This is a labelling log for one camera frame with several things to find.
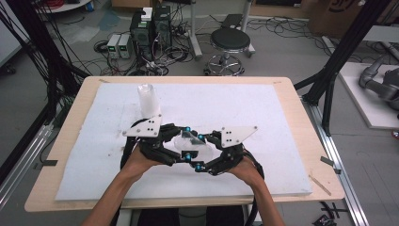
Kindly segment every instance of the black stool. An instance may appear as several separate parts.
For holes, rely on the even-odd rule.
[[[211,44],[217,50],[223,51],[223,55],[215,55],[209,59],[203,70],[205,75],[238,75],[244,72],[241,61],[230,54],[248,49],[250,38],[245,32],[234,28],[217,29],[211,35]]]

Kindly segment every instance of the wooden table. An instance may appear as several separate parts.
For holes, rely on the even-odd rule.
[[[151,84],[266,84],[273,85],[278,94],[281,107],[291,128],[296,147],[302,158],[305,170],[309,175],[313,192],[308,196],[274,197],[275,202],[305,202],[341,200],[344,197],[343,187],[333,168],[320,161],[327,157],[311,121],[299,100],[293,84],[285,77],[198,77],[198,76],[165,76],[165,77],[116,77],[92,76],[86,78],[80,89],[71,111],[65,120],[48,159],[58,160],[55,167],[43,167],[37,182],[26,201],[28,212],[91,209],[95,201],[56,201],[55,196],[62,180],[63,172],[78,138],[80,128],[90,110],[98,87],[102,83],[151,83]],[[126,200],[123,208],[151,208],[172,206],[207,206],[224,204],[249,204],[251,196],[180,198]]]

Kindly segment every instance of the human hand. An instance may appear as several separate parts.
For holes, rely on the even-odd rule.
[[[120,171],[120,174],[124,177],[130,178],[134,181],[138,181],[144,172],[149,170],[153,166],[162,165],[159,162],[148,159],[140,151],[139,145],[136,145],[126,161],[124,167]]]
[[[243,157],[243,160],[241,160],[237,166],[230,169],[228,172],[244,181],[249,186],[255,186],[255,184],[260,181],[264,182],[253,162],[246,156]]]

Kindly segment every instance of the forearm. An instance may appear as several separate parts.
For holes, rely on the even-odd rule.
[[[125,177],[119,173],[82,225],[108,226],[135,181],[136,179]]]
[[[261,215],[263,225],[277,226],[285,225],[279,214],[277,206],[273,202],[266,183],[259,177],[250,187],[255,195],[259,213]]]

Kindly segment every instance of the stool base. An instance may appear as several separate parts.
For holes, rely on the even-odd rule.
[[[205,75],[213,73],[221,76],[237,76],[245,70],[237,57],[230,56],[229,53],[224,53],[223,55],[215,55],[210,58],[203,71]]]

